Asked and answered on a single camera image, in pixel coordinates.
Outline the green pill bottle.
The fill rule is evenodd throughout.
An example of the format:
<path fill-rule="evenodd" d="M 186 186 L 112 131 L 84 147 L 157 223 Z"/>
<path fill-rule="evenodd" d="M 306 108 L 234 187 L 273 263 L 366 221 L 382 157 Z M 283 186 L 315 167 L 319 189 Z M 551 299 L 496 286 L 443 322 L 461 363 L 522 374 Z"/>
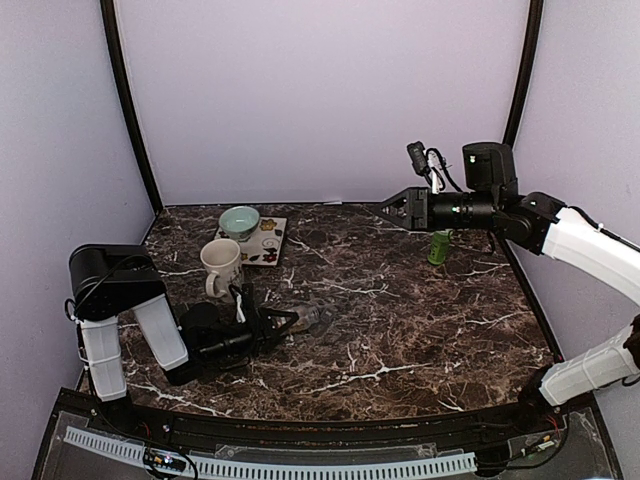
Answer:
<path fill-rule="evenodd" d="M 439 266 L 446 261 L 452 234 L 453 231 L 451 229 L 440 230 L 433 233 L 427 257 L 431 265 Z"/>

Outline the grey weekly pill organizer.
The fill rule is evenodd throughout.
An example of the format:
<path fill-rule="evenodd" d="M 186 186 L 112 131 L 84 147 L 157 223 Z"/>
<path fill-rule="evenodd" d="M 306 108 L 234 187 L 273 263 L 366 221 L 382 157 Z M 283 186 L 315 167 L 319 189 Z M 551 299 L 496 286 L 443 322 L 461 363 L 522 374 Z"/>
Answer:
<path fill-rule="evenodd" d="M 322 337 L 335 318 L 335 309 L 330 306 L 313 307 L 309 313 L 309 326 L 307 332 L 313 337 Z"/>

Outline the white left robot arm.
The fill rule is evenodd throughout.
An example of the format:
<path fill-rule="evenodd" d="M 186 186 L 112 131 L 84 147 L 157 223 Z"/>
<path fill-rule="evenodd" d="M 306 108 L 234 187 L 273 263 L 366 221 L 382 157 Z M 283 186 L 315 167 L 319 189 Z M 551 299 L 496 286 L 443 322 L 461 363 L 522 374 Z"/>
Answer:
<path fill-rule="evenodd" d="M 167 381 L 180 386 L 204 372 L 239 368 L 273 350 L 298 323 L 293 310 L 263 307 L 243 279 L 238 242 L 206 244 L 200 261 L 207 300 L 179 312 L 147 249 L 141 245 L 87 244 L 69 259 L 73 296 L 65 313 L 79 333 L 79 353 L 97 398 L 106 402 L 103 421 L 120 436 L 141 427 L 140 412 L 124 398 L 119 320 L 135 320 Z"/>

